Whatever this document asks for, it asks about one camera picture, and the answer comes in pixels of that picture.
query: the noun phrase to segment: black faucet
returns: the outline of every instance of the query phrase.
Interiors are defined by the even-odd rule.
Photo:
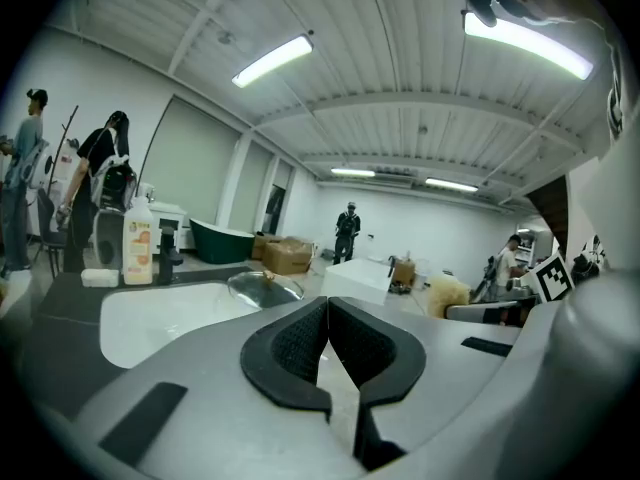
[[[397,258],[395,256],[389,256],[389,275],[387,275],[387,277],[391,277],[391,275],[393,274],[393,269],[396,268],[396,261]]]
[[[173,242],[174,229],[171,227],[162,228],[160,238],[160,272],[158,274],[158,284],[170,284],[173,279],[173,267],[182,265],[182,256],[176,251]]]

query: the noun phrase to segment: bottle label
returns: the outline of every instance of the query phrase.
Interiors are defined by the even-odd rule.
[[[151,225],[132,221],[127,229],[127,272],[144,274],[149,265],[151,247]]]

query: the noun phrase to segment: fluorescent light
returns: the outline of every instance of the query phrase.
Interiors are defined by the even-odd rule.
[[[340,169],[337,167],[331,169],[331,172],[342,176],[364,176],[365,178],[373,178],[376,175],[373,171],[366,171],[362,169]]]
[[[498,20],[495,27],[487,27],[470,12],[465,15],[464,31],[470,36],[493,39],[535,53],[563,67],[581,80],[586,79],[593,70],[593,64],[573,50],[547,36],[509,21]]]
[[[313,45],[307,36],[298,36],[288,43],[278,46],[275,50],[271,50],[263,57],[260,57],[249,67],[234,76],[231,81],[240,88],[246,87],[269,71],[273,71],[293,59],[311,53],[312,50]]]
[[[453,181],[439,180],[437,178],[427,178],[427,185],[435,187],[451,188],[453,190],[462,190],[463,192],[477,192],[478,187],[473,185],[464,185],[463,183],[455,183]]]

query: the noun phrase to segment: sink basin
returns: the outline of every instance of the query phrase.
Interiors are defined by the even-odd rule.
[[[111,363],[133,368],[183,334],[257,311],[224,283],[117,292],[102,302],[100,348]]]

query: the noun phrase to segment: soap bottle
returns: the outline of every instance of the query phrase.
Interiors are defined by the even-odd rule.
[[[153,278],[151,229],[153,214],[144,196],[138,196],[124,214],[122,275],[125,284],[150,284]]]

